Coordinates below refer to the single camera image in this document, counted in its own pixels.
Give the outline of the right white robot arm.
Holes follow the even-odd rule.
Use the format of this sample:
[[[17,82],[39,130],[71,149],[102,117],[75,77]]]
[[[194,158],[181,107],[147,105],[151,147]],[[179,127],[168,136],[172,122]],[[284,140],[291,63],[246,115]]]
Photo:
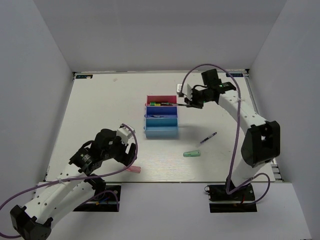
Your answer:
[[[259,171],[280,154],[281,128],[277,121],[260,116],[242,98],[241,89],[231,73],[232,81],[222,82],[218,66],[201,73],[203,86],[198,90],[186,82],[177,88],[190,108],[202,109],[205,103],[215,102],[236,121],[235,142],[229,173],[226,178],[226,195],[236,200],[244,187],[260,176]]]

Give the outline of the blue pen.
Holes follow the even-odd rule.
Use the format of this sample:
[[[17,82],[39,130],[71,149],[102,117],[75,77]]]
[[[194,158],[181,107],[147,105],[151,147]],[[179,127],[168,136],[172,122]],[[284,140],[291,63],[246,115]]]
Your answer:
[[[151,114],[151,115],[148,115],[148,118],[167,118],[167,116],[166,115]]]

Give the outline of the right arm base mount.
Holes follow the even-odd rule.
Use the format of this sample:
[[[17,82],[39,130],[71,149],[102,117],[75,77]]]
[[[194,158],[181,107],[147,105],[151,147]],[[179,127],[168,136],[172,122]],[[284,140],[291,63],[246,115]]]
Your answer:
[[[227,194],[223,184],[207,185],[204,191],[208,194],[210,213],[255,213],[257,206],[253,186],[251,184],[240,190]]]

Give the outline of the green patterned pen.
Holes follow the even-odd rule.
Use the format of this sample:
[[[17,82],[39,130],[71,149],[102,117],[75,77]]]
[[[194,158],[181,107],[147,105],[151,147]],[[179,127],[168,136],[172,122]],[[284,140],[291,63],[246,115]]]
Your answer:
[[[162,102],[161,106],[180,106],[180,107],[188,107],[188,104],[183,103],[170,103],[170,102]]]

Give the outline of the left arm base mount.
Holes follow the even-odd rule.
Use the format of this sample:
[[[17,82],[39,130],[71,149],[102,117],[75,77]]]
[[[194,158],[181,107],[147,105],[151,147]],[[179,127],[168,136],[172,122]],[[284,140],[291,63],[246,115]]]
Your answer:
[[[96,213],[116,213],[120,209],[121,184],[107,184],[105,192],[90,201],[76,207],[74,212],[96,212]]]

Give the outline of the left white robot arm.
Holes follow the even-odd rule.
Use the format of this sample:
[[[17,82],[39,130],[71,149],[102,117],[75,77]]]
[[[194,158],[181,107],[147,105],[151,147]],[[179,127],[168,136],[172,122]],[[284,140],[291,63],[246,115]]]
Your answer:
[[[107,174],[94,172],[107,160],[128,169],[137,159],[136,139],[135,130],[126,124],[117,130],[102,129],[77,150],[55,181],[42,184],[43,191],[34,199],[11,209],[13,228],[24,240],[46,240],[54,225],[80,205],[110,195],[117,200],[104,180]]]

